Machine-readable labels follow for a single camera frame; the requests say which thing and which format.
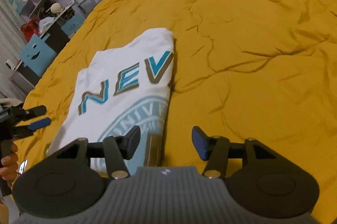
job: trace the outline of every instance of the wrinkled fabric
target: wrinkled fabric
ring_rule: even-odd
[[[313,216],[337,217],[337,0],[103,0],[46,71],[25,107],[52,124],[17,141],[27,169],[67,116],[77,73],[95,53],[150,28],[174,34],[163,165],[205,166],[191,129],[232,142],[254,137],[312,174]],[[228,175],[239,168],[230,161]]]

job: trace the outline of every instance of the chair backrest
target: chair backrest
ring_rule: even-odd
[[[20,59],[23,61],[23,65],[28,66],[39,77],[43,76],[57,55],[57,53],[45,43],[49,36],[50,34],[47,34],[41,39],[38,35],[33,35],[20,53]]]

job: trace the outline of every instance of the yellow blanket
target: yellow blanket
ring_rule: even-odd
[[[98,50],[149,28],[174,33],[175,63],[163,165],[205,166],[191,129],[232,142],[254,137],[319,182],[313,216],[337,217],[337,0],[104,0],[32,91],[52,124],[17,141],[26,169],[67,116],[77,73]],[[230,164],[229,173],[237,169]]]

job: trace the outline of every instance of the screw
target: screw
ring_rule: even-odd
[[[123,179],[123,178],[127,178],[129,174],[125,171],[115,171],[111,174],[111,176],[114,179]]]
[[[203,175],[208,178],[218,178],[221,176],[221,173],[217,170],[208,170]]]

